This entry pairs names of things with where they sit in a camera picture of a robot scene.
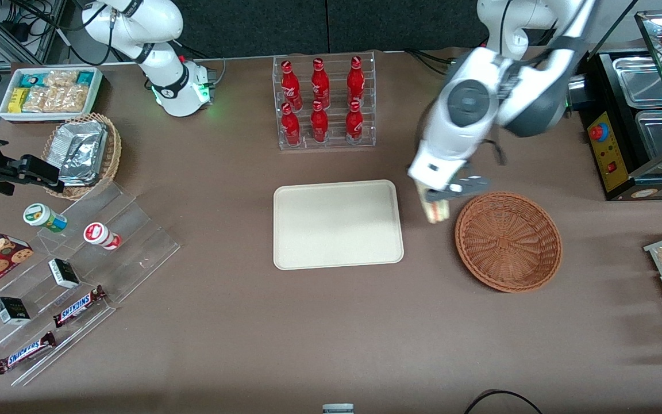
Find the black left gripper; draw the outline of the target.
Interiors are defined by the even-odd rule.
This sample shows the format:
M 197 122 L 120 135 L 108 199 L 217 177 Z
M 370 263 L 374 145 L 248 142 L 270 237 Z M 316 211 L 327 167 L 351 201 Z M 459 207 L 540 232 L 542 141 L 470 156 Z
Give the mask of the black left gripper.
M 468 193 L 469 185 L 466 182 L 450 183 L 445 189 L 428 189 L 425 192 L 425 201 L 429 204 L 443 200 L 452 200 Z

